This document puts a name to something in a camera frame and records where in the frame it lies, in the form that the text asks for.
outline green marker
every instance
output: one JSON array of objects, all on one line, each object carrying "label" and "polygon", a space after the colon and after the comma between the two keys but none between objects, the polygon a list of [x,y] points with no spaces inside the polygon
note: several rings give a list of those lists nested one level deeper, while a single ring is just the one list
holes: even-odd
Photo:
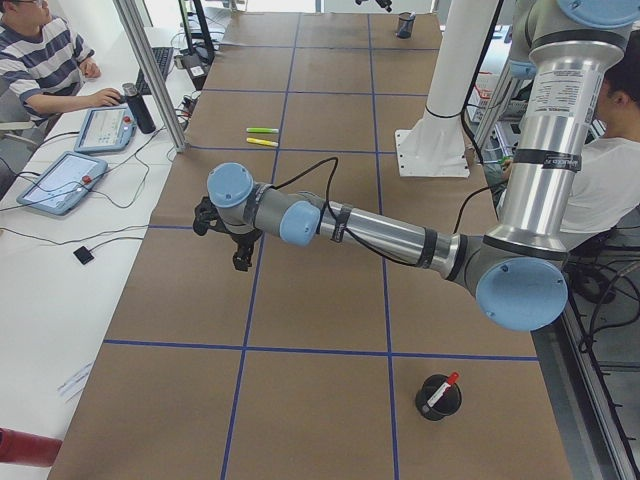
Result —
[{"label": "green marker", "polygon": [[249,127],[247,133],[280,133],[277,128]]}]

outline person's hand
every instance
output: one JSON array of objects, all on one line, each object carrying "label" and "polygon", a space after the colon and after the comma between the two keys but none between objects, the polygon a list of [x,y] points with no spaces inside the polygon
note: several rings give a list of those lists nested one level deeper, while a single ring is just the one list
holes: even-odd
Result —
[{"label": "person's hand", "polygon": [[78,67],[87,78],[98,78],[101,74],[100,67],[98,67],[98,64],[94,62],[91,57],[85,59]]},{"label": "person's hand", "polygon": [[93,95],[88,95],[87,107],[115,107],[120,105],[120,92],[115,88],[103,88]]},{"label": "person's hand", "polygon": [[509,180],[511,176],[511,167],[513,166],[513,160],[507,158],[502,164],[502,180]]}]

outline red cylinder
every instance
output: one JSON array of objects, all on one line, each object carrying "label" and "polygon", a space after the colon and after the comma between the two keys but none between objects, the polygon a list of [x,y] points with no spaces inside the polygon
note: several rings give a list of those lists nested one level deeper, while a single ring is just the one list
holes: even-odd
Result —
[{"label": "red cylinder", "polygon": [[0,428],[0,462],[50,467],[62,440]]}]

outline glasses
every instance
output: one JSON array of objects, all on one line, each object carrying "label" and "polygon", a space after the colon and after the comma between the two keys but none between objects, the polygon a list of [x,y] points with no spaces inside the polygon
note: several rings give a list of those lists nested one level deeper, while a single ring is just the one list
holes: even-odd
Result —
[{"label": "glasses", "polygon": [[44,0],[13,0],[16,3],[33,3],[34,5],[42,8],[42,5],[44,4]]}]

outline person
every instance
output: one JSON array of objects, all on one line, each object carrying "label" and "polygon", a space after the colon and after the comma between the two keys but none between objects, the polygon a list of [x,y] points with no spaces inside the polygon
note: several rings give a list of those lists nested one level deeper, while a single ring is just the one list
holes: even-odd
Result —
[{"label": "person", "polygon": [[[596,118],[602,137],[585,145],[559,237],[567,250],[615,227],[640,204],[640,31],[629,37],[623,59],[604,75]],[[511,173],[506,164],[503,179]],[[504,201],[504,194],[498,205]]]},{"label": "person", "polygon": [[76,95],[84,78],[97,78],[94,51],[46,0],[0,0],[0,78],[36,124],[54,114],[119,104],[113,88]]}]

